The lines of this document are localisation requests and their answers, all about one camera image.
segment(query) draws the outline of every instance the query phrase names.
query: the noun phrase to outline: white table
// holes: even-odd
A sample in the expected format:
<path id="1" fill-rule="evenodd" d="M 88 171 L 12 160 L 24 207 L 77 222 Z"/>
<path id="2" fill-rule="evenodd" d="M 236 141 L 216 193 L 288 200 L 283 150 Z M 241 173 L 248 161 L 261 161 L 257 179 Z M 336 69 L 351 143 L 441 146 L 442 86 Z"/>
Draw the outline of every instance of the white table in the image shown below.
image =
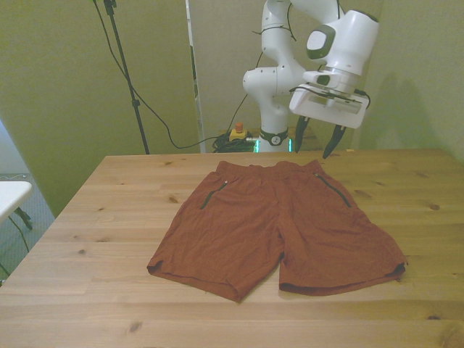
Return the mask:
<path id="1" fill-rule="evenodd" d="M 32 192 L 32 185 L 27 181 L 0 181 L 0 223 L 3 223 L 14 211 L 17 211 L 18 215 L 26 223 L 26 226 L 30 228 L 30 224 L 28 223 L 29 217 L 20 209 L 20 205 L 30 197 Z M 29 251 L 21 228 L 13 220 L 11 221 L 21 233 L 24 245 Z M 9 275 L 8 271 L 1 264 L 0 268 L 3 268 L 5 273 Z"/>

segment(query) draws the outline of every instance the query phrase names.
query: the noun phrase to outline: green wall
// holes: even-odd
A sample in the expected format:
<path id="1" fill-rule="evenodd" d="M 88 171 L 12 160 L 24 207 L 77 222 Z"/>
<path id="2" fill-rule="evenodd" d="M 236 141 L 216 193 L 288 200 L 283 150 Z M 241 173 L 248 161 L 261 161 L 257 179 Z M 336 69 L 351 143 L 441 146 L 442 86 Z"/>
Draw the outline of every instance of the green wall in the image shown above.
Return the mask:
<path id="1" fill-rule="evenodd" d="M 464 163 L 464 1 L 388 0 L 354 147 L 438 147 Z"/>
<path id="2" fill-rule="evenodd" d="M 119 0 L 115 14 L 133 85 L 178 144 L 197 142 L 185 1 Z M 178 152 L 162 123 L 141 114 L 151 153 Z M 92 1 L 1 3 L 0 118 L 54 215 L 106 155 L 144 153 Z"/>

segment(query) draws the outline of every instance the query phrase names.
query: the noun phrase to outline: shorts waistband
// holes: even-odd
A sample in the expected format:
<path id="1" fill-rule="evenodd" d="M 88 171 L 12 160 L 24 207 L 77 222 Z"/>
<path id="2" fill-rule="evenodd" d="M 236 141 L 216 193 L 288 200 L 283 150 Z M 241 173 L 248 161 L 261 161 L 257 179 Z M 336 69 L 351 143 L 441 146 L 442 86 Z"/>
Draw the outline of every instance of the shorts waistband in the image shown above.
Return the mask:
<path id="1" fill-rule="evenodd" d="M 316 159 L 306 165 L 298 165 L 293 162 L 279 162 L 272 167 L 262 167 L 260 165 L 250 165 L 244 167 L 242 165 L 235 165 L 233 163 L 221 161 L 217 165 L 216 173 L 223 174 L 229 173 L 238 176 L 257 176 L 260 178 L 285 178 L 288 174 L 292 173 L 317 173 L 325 174 L 320 166 L 319 161 Z"/>

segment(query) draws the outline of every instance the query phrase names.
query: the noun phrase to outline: wooden table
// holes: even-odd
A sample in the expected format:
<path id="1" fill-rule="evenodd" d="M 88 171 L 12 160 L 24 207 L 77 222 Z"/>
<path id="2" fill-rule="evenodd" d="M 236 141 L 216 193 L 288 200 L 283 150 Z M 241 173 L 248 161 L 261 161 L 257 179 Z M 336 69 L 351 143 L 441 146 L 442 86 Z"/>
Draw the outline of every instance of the wooden table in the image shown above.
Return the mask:
<path id="1" fill-rule="evenodd" d="M 441 150 L 107 157 L 0 289 L 0 347 L 464 347 L 464 169 Z M 318 159 L 409 266 L 329 297 L 241 304 L 149 275 L 180 205 L 220 160 Z"/>

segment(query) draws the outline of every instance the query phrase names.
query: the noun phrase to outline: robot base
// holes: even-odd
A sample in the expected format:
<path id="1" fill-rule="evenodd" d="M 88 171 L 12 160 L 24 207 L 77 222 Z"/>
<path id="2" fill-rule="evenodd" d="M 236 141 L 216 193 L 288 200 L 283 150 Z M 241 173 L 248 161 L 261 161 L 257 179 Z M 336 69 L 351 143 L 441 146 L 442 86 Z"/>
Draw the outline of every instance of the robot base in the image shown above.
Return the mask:
<path id="1" fill-rule="evenodd" d="M 259 137 L 257 142 L 259 142 L 259 146 L 257 147 L 259 150 L 257 152 L 290 152 L 290 138 L 286 138 L 282 141 L 282 144 L 273 146 L 269 144 L 269 141 Z"/>

